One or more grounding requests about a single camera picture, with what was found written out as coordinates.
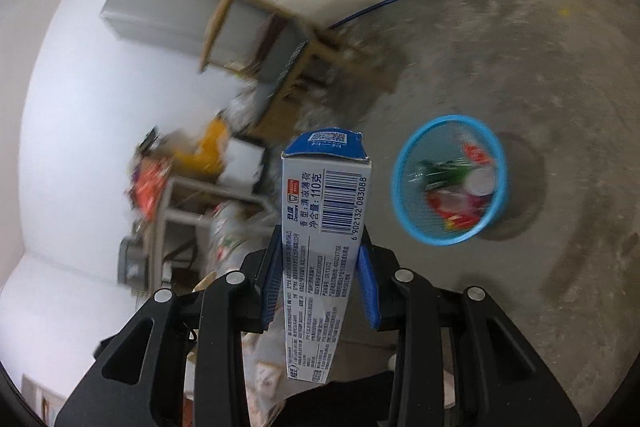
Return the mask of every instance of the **concrete floor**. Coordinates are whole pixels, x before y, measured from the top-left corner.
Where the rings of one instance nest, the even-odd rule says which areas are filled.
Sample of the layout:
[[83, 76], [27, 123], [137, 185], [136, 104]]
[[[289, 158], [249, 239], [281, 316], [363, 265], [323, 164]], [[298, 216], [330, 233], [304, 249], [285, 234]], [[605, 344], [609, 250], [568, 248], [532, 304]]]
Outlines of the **concrete floor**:
[[[587, 423], [640, 349], [640, 1], [402, 0], [347, 32], [394, 92], [340, 79], [300, 125], [363, 132], [373, 240], [434, 285], [484, 286]], [[434, 248], [401, 228], [389, 183], [405, 140], [449, 113], [499, 134], [512, 200], [483, 237]]]

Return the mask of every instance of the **silver screw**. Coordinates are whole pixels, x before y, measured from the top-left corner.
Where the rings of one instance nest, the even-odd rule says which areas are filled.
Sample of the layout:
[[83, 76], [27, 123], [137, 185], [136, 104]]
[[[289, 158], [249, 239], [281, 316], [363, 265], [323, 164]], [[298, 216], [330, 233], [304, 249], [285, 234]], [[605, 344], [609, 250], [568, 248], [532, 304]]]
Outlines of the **silver screw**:
[[466, 291], [466, 294], [472, 301], [481, 301], [486, 297], [484, 290], [478, 286], [471, 286], [471, 288]]
[[399, 270], [396, 270], [396, 273], [394, 273], [394, 277], [400, 282], [411, 282], [412, 280], [414, 280], [414, 273], [411, 270], [401, 268]]
[[244, 281], [244, 273], [242, 272], [231, 272], [226, 274], [226, 281], [229, 284], [240, 284]]
[[171, 293], [171, 290], [168, 290], [166, 288], [162, 289], [162, 290], [158, 290], [156, 292], [156, 294], [154, 295], [154, 301], [156, 302], [167, 302], [171, 300], [171, 297], [173, 297], [174, 295]]

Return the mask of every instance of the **white wall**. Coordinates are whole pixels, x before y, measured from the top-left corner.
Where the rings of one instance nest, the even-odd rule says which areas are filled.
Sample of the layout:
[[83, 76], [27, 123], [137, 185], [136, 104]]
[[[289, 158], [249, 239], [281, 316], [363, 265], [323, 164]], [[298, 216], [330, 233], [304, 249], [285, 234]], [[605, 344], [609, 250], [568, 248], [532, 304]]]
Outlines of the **white wall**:
[[123, 287], [53, 266], [29, 253], [0, 298], [0, 360], [20, 389], [22, 375], [68, 397], [98, 342], [135, 311]]
[[0, 287], [24, 251], [18, 139], [31, 71], [60, 0], [0, 0]]
[[63, 0], [53, 17], [24, 108], [20, 209], [28, 251], [114, 281], [135, 145], [155, 125], [198, 137], [239, 81], [119, 40], [98, 18], [104, 2]]

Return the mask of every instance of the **barcode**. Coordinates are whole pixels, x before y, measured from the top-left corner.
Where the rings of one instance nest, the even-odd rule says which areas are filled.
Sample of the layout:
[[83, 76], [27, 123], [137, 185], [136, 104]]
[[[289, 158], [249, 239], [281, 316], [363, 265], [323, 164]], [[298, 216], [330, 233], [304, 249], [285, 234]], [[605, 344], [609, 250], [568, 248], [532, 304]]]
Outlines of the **barcode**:
[[320, 219], [322, 232], [350, 234], [353, 231], [359, 179], [359, 174], [350, 172], [325, 172]]
[[308, 142], [336, 142], [336, 143], [347, 143], [347, 135], [343, 132], [335, 132], [335, 131], [322, 131], [313, 133]]

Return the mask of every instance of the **white box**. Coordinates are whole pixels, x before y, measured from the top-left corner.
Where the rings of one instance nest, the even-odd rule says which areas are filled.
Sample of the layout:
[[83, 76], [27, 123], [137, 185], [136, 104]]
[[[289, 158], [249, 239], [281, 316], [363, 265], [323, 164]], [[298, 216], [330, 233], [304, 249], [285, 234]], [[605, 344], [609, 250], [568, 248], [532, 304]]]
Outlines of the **white box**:
[[282, 153], [289, 378], [326, 382], [354, 279], [370, 178], [359, 133], [305, 133]]

